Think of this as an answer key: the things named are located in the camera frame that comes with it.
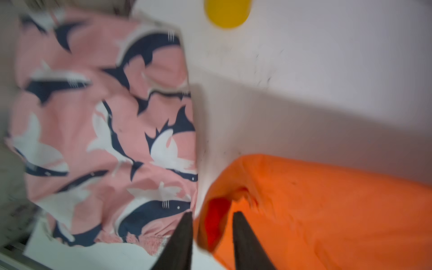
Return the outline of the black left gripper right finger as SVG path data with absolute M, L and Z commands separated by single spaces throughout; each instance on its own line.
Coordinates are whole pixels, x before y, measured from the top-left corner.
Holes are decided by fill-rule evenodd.
M 242 212 L 233 214 L 233 243 L 237 270 L 275 270 Z

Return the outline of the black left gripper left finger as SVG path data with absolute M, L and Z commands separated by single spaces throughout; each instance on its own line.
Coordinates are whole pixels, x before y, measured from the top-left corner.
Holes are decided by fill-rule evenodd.
M 192 213 L 185 213 L 151 270 L 190 270 L 193 243 Z

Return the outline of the orange cloth garment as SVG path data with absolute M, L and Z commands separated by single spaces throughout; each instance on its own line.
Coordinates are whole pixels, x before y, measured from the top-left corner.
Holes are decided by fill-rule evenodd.
M 195 240 L 235 268 L 242 212 L 279 270 L 429 270 L 432 188 L 387 175 L 246 155 L 210 186 Z

